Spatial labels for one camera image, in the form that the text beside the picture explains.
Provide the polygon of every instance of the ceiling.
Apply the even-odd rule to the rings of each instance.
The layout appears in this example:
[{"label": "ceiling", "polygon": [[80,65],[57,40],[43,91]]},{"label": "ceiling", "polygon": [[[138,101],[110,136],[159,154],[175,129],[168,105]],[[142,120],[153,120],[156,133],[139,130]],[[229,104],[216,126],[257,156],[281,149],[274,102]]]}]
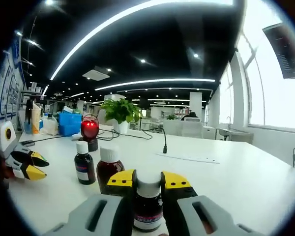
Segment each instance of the ceiling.
[{"label": "ceiling", "polygon": [[[203,100],[209,101],[235,51],[244,9],[241,0],[234,0],[233,6],[168,3],[137,11],[90,38],[50,80],[64,57],[90,31],[145,1],[61,0],[52,5],[43,2],[28,16],[22,30],[21,55],[33,64],[22,64],[27,86],[31,82],[37,82],[43,89],[49,85],[45,95],[51,98],[55,93],[62,94],[57,100],[95,102],[116,92],[129,100],[139,96],[189,99],[190,91],[198,91],[203,93]],[[83,77],[94,68],[109,78],[95,81]],[[95,91],[125,82],[167,78],[203,78],[215,82],[160,82]],[[68,98],[82,92],[85,94]]]}]

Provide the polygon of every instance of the white table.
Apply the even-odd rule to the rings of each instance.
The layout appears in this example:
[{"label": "white table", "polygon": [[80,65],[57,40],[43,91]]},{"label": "white table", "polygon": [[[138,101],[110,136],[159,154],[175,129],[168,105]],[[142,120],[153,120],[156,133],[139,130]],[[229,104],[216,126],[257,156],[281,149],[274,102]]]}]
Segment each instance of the white table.
[{"label": "white table", "polygon": [[[101,125],[102,129],[111,129]],[[129,134],[144,133],[129,130]],[[278,158],[248,144],[219,140],[167,136],[168,154],[188,152],[190,155],[215,158],[220,164],[172,159],[155,155],[164,146],[163,134],[152,133],[144,140],[120,136],[112,141],[99,140],[100,146],[118,145],[126,169],[149,169],[174,172],[185,176],[198,195],[206,195],[227,210],[235,223],[264,234],[270,234],[284,222],[295,206],[295,169]],[[110,137],[105,132],[102,137]],[[39,140],[48,135],[23,134],[20,141]],[[74,166],[75,141],[58,138],[37,142],[30,147],[49,162],[40,168],[47,174],[39,181],[14,180],[10,194],[24,218],[42,234],[59,222],[66,222],[68,214],[89,196],[99,193],[98,183],[82,185],[77,181]],[[95,166],[99,151],[91,153]],[[165,223],[150,234],[134,231],[133,235],[167,233]]]}]

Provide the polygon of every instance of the blue container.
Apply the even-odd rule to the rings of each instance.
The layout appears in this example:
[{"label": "blue container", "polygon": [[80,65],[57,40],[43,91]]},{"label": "blue container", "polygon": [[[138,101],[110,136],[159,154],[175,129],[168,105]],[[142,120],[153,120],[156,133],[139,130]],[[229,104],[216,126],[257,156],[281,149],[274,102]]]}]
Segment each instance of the blue container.
[{"label": "blue container", "polygon": [[59,133],[63,136],[71,136],[80,132],[81,124],[59,125]]},{"label": "blue container", "polygon": [[59,125],[74,125],[78,124],[81,126],[82,115],[72,113],[60,113],[59,114]]}]

